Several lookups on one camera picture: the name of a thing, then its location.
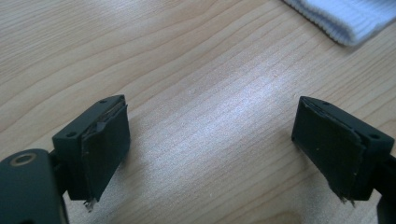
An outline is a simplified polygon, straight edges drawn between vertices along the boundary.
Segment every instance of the wooden table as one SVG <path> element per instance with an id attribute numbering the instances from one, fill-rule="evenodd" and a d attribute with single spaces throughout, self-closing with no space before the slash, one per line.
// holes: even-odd
<path id="1" fill-rule="evenodd" d="M 335 44 L 282 1 L 3 1 L 0 159 L 125 94 L 130 153 L 71 223 L 376 223 L 290 141 L 299 96 L 396 137 L 396 23 Z"/>

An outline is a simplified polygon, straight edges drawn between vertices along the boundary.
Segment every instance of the light blue cloth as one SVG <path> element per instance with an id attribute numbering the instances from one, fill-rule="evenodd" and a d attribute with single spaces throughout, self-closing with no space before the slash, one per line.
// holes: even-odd
<path id="1" fill-rule="evenodd" d="M 396 18 L 396 0 L 284 1 L 347 46 L 359 45 Z"/>

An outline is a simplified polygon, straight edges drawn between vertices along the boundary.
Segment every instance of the light wood surface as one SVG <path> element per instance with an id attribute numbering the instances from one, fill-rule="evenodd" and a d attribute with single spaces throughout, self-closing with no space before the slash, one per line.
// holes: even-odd
<path id="1" fill-rule="evenodd" d="M 396 24 L 351 49 L 278 0 L 2 1 L 1 160 L 114 94 L 131 150 L 71 223 L 377 222 L 290 134 L 308 95 L 396 137 Z"/>

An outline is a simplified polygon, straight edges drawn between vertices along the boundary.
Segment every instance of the folded cloth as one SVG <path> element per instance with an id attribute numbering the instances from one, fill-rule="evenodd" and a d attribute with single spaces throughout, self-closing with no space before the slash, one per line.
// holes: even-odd
<path id="1" fill-rule="evenodd" d="M 396 18 L 396 0 L 284 1 L 347 46 L 359 45 Z"/>

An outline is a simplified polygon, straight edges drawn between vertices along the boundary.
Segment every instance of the white towel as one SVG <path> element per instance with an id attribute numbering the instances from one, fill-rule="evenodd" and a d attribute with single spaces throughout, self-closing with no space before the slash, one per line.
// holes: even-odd
<path id="1" fill-rule="evenodd" d="M 284 1 L 347 46 L 359 45 L 396 18 L 396 0 Z"/>

